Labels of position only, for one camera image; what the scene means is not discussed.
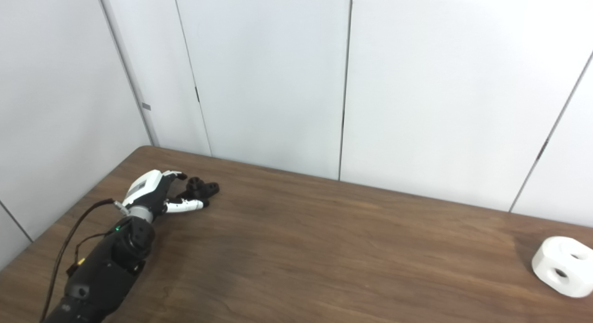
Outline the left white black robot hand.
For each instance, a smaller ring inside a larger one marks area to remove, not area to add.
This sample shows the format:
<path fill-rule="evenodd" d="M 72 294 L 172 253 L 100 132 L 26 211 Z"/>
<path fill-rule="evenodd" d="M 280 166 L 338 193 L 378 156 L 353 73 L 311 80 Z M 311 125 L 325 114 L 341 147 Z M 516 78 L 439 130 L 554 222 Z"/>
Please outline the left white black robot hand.
<path fill-rule="evenodd" d="M 174 181 L 187 181 L 186 190 L 174 198 L 168 197 Z M 181 171 L 148 171 L 136 179 L 124 201 L 118 206 L 124 216 L 134 216 L 151 223 L 156 218 L 205 209 L 209 206 L 207 186 L 198 177 Z"/>

